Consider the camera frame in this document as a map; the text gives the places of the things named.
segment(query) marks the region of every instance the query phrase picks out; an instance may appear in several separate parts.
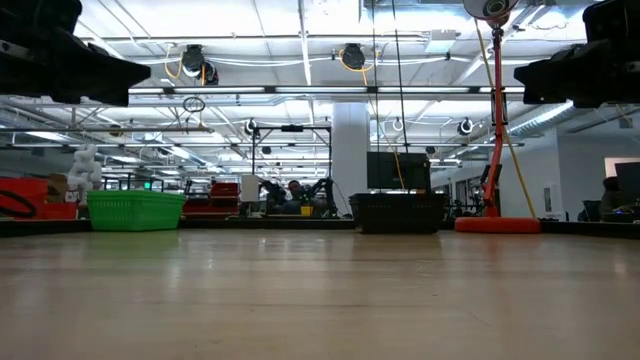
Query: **black bin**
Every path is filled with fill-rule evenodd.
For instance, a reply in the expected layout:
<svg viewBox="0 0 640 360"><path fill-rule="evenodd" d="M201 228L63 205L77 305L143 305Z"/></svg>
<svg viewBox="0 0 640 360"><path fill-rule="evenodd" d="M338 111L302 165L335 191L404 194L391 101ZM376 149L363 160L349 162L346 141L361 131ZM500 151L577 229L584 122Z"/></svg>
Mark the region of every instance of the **black bin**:
<svg viewBox="0 0 640 360"><path fill-rule="evenodd" d="M355 194L349 197L362 233L433 234L444 219L442 194Z"/></svg>

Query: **orange base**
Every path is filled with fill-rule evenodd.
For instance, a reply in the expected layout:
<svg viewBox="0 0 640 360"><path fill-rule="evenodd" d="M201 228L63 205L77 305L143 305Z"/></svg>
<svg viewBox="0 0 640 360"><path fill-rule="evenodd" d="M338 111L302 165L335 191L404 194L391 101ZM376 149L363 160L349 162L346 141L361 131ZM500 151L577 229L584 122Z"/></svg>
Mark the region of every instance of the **orange base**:
<svg viewBox="0 0 640 360"><path fill-rule="evenodd" d="M489 234L539 234L540 220L534 218L459 218L456 231Z"/></svg>

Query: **wooden floor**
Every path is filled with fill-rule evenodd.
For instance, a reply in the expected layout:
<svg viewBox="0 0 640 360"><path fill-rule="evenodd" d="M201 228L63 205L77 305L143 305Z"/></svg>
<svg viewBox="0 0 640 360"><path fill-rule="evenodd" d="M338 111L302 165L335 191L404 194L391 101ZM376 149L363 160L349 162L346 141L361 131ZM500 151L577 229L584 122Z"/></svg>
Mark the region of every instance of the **wooden floor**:
<svg viewBox="0 0 640 360"><path fill-rule="evenodd" d="M640 242L353 231L0 240L0 359L640 359Z"/></svg>

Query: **white pillar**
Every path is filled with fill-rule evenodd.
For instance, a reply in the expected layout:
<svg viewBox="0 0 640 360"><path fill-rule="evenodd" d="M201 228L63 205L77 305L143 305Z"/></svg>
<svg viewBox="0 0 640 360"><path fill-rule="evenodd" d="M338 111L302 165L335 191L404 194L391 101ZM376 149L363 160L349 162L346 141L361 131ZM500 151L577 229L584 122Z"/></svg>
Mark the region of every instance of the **white pillar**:
<svg viewBox="0 0 640 360"><path fill-rule="evenodd" d="M348 206L349 197L368 191L369 110L367 103L334 104L331 131L334 198L341 214L351 214L351 207Z"/></svg>

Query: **black monitor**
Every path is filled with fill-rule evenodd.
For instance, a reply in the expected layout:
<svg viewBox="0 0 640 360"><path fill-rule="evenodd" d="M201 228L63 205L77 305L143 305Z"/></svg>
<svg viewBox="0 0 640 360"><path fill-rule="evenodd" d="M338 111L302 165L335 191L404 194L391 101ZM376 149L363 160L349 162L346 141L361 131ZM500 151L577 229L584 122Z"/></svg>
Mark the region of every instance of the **black monitor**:
<svg viewBox="0 0 640 360"><path fill-rule="evenodd" d="M634 204L640 199L640 162L616 164L616 173L624 200Z"/></svg>
<svg viewBox="0 0 640 360"><path fill-rule="evenodd" d="M431 168L425 153L398 153L398 161L406 189L431 190ZM367 186L369 189L402 189L393 153L367 153Z"/></svg>

